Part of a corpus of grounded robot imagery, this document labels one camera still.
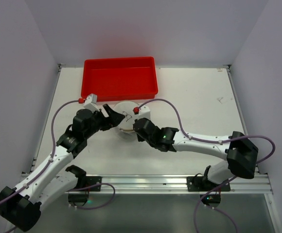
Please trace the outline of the white mesh laundry bag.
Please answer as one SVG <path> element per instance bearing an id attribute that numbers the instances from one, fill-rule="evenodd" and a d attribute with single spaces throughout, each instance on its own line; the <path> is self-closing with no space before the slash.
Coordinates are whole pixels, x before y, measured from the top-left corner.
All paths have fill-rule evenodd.
<path id="1" fill-rule="evenodd" d="M 133 109 L 139 106 L 133 101 L 121 101 L 114 106 L 114 110 L 125 116 L 125 119 L 114 128 L 114 134 L 123 141 L 131 142 L 137 139 L 136 133 L 133 130 L 135 123 L 135 115 Z"/>

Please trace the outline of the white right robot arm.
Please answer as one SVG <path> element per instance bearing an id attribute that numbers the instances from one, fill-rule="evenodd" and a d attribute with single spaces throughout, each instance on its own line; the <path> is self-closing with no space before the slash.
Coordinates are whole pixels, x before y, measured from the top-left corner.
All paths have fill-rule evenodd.
<path id="1" fill-rule="evenodd" d="M 241 132 L 234 131 L 231 136 L 186 133 L 177 128 L 159 128 L 147 118 L 136 120 L 133 130 L 138 141 L 145 141 L 161 152 L 188 151 L 220 158 L 219 163 L 206 167 L 203 176 L 192 179 L 199 191 L 214 190 L 233 177 L 254 178 L 259 150 Z"/>

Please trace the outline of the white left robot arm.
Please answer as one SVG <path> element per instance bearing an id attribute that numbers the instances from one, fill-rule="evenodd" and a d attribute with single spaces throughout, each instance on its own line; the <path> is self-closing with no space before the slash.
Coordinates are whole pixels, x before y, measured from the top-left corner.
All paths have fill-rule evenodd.
<path id="1" fill-rule="evenodd" d="M 108 104 L 95 111 L 77 111 L 72 124 L 58 140 L 53 141 L 50 155 L 15 187 L 0 192 L 0 215 L 20 230 L 29 231 L 39 220 L 42 209 L 70 190 L 82 190 L 87 184 L 86 172 L 71 165 L 87 147 L 88 139 L 98 131 L 117 127 L 125 118 Z"/>

